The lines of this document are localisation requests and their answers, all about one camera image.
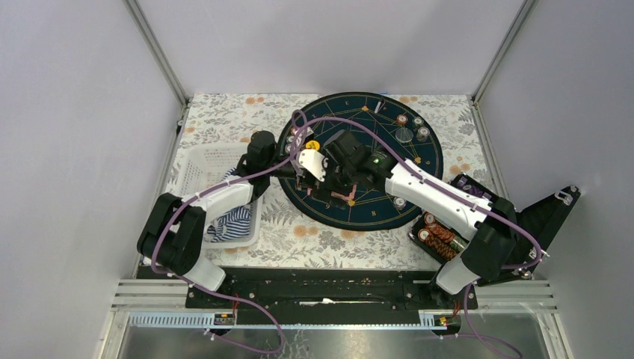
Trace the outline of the yellow big blind button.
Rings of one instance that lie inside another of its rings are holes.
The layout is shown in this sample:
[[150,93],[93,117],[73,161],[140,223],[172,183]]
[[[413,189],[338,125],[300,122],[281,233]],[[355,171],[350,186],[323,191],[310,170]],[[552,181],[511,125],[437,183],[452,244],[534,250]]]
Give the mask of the yellow big blind button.
[[320,150],[320,147],[321,147],[320,143],[315,140],[311,140],[305,143],[305,148],[308,150]]

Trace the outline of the clear dealer button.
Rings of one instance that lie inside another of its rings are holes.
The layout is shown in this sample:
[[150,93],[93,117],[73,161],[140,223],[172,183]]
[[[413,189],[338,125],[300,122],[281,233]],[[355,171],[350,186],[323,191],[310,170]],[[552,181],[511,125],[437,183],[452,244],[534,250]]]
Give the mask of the clear dealer button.
[[409,144],[413,140],[413,132],[405,127],[401,127],[395,132],[395,139],[401,144]]

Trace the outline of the white plastic laundry basket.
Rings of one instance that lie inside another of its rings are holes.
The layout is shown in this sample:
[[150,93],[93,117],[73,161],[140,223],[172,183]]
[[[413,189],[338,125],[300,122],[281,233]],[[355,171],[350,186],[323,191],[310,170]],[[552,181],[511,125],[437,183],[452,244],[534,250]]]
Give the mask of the white plastic laundry basket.
[[[176,187],[171,192],[185,200],[197,192],[202,192],[229,176],[243,154],[247,152],[247,144],[201,144],[185,151],[184,160],[179,170]],[[253,216],[250,224],[250,234],[233,242],[211,243],[209,236],[203,229],[203,247],[208,249],[241,248],[252,245],[259,238],[261,224],[262,199],[250,203]]]

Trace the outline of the blue chip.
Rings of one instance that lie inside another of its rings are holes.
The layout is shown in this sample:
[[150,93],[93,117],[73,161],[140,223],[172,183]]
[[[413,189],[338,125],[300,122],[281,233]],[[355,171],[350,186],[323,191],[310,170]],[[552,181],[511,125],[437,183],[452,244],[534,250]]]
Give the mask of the blue chip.
[[421,127],[425,124],[425,121],[421,117],[415,117],[412,119],[412,124],[414,128]]

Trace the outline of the pink sponge block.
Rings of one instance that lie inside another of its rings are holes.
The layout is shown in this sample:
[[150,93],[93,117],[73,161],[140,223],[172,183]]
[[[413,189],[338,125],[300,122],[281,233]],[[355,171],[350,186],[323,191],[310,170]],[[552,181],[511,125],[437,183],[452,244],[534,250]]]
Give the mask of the pink sponge block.
[[354,196],[351,196],[351,195],[345,196],[343,194],[340,194],[334,191],[331,192],[331,196],[333,198],[336,198],[337,200],[341,200],[346,205],[353,206],[355,204]]

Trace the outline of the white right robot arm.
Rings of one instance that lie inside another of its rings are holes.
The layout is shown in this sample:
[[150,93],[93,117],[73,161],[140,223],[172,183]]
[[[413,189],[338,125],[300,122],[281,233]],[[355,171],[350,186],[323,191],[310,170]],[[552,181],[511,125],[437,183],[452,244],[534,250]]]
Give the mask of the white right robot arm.
[[520,232],[507,200],[471,197],[426,173],[384,141],[373,150],[348,130],[337,132],[322,150],[307,149],[302,141],[303,133],[298,132],[290,157],[301,178],[316,180],[313,191],[353,185],[381,189],[428,210],[468,241],[428,289],[436,307],[449,307],[467,285],[496,277],[505,266]]

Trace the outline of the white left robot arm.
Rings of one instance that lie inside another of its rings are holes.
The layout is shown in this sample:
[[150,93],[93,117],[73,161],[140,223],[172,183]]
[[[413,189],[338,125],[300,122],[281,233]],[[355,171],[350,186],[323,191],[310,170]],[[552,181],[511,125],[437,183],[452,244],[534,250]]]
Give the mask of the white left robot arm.
[[251,220],[231,221],[236,209],[250,208],[265,193],[271,177],[294,177],[300,166],[305,137],[297,134],[289,153],[278,153],[274,135],[252,135],[245,153],[220,182],[184,197],[161,194],[141,231],[137,251],[150,260],[159,274],[170,274],[203,290],[213,307],[223,307],[232,297],[226,273],[203,254],[209,228],[222,239],[242,239],[251,232]]

